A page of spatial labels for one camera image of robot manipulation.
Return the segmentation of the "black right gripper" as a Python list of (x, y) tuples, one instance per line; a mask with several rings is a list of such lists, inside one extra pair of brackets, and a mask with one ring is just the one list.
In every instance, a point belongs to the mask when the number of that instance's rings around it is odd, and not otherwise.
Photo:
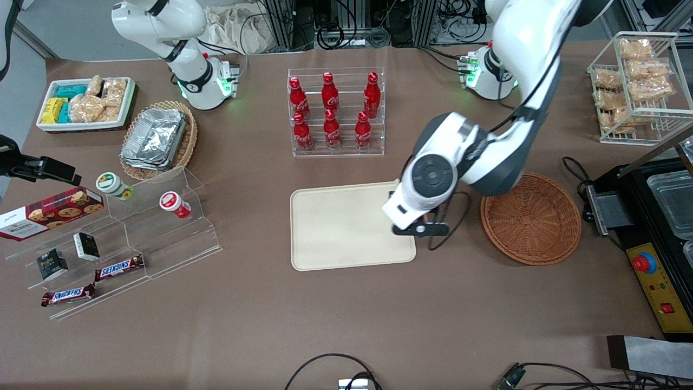
[(79, 186), (82, 176), (76, 168), (50, 157), (30, 157), (23, 155), (19, 162), (11, 166), (11, 178), (19, 178), (32, 183), (50, 179), (72, 186)]

